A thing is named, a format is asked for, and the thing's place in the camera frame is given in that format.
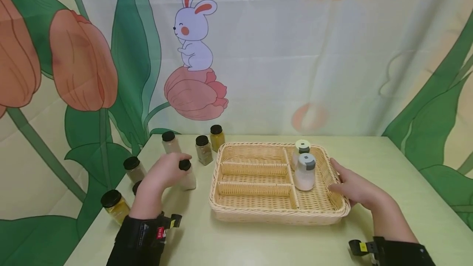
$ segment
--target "table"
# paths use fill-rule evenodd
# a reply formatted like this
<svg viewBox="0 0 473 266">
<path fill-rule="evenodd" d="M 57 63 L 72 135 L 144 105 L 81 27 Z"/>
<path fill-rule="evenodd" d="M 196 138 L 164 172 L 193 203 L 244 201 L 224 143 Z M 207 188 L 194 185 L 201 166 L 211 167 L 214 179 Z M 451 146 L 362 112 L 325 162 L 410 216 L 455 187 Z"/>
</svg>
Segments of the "table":
<svg viewBox="0 0 473 266">
<path fill-rule="evenodd" d="M 369 241 L 371 214 L 355 206 L 332 226 L 308 227 L 259 223 L 225 223 L 211 216 L 209 189 L 214 164 L 197 161 L 195 135 L 177 136 L 181 149 L 193 155 L 196 190 L 169 188 L 163 195 L 167 216 L 183 215 L 181 228 L 171 230 L 161 264 L 169 266 L 370 265 L 368 257 L 352 257 L 348 241 Z M 438 266 L 473 263 L 473 232 L 439 197 L 394 144 L 384 137 L 303 137 L 389 192 L 401 206 L 417 238 Z M 295 142 L 297 136 L 228 135 L 227 142 Z M 139 158 L 146 169 L 164 153 L 161 136 L 153 135 Z M 124 177 L 119 191 L 134 199 Z M 102 210 L 66 262 L 66 266 L 105 265 L 118 226 Z"/>
</svg>

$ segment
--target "woven basket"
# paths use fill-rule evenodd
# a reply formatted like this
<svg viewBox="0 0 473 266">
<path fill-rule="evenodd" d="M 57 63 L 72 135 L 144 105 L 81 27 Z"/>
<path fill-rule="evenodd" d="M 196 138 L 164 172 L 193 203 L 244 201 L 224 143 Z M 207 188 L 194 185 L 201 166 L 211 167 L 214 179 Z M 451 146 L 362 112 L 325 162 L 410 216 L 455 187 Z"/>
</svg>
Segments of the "woven basket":
<svg viewBox="0 0 473 266">
<path fill-rule="evenodd" d="M 294 144 L 231 142 L 218 150 L 209 196 L 218 220 L 289 225 L 331 225 L 350 211 L 345 197 L 328 186 L 339 183 L 325 149 L 312 145 L 315 185 L 299 191 L 290 167 Z"/>
</svg>

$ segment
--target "rabbit cheek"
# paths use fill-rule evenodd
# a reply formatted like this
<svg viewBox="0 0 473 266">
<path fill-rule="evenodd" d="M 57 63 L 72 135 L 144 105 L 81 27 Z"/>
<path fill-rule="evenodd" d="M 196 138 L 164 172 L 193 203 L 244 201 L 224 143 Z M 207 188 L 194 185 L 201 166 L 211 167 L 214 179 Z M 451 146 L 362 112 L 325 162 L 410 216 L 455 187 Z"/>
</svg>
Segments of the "rabbit cheek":
<svg viewBox="0 0 473 266">
<path fill-rule="evenodd" d="M 189 35 L 189 28 L 187 28 L 187 27 L 182 27 L 182 28 L 181 28 L 181 33 L 182 33 L 182 35 L 184 35 L 184 36 Z"/>
</svg>

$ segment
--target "red label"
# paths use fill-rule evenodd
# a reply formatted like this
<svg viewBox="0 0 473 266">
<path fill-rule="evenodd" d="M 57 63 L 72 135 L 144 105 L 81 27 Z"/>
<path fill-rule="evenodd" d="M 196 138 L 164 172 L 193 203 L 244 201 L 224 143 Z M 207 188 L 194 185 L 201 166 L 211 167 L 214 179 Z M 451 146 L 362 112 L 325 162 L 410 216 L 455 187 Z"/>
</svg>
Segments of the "red label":
<svg viewBox="0 0 473 266">
<path fill-rule="evenodd" d="M 164 237 L 164 227 L 158 228 L 158 235 L 156 236 L 156 239 L 162 239 Z"/>
</svg>

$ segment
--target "cartoon rabbit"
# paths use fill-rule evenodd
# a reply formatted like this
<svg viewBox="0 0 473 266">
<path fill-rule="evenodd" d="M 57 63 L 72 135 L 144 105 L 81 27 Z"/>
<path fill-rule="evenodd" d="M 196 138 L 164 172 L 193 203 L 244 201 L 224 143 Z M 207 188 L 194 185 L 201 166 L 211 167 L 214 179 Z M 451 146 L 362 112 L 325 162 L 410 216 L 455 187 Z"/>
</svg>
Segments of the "cartoon rabbit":
<svg viewBox="0 0 473 266">
<path fill-rule="evenodd" d="M 192 1 L 182 0 L 184 7 L 177 12 L 173 29 L 182 44 L 182 48 L 177 51 L 181 53 L 184 66 L 189 71 L 201 71 L 208 69 L 214 61 L 211 50 L 202 39 L 209 33 L 209 23 L 205 16 L 215 13 L 217 3 L 203 0 L 191 7 Z"/>
</svg>

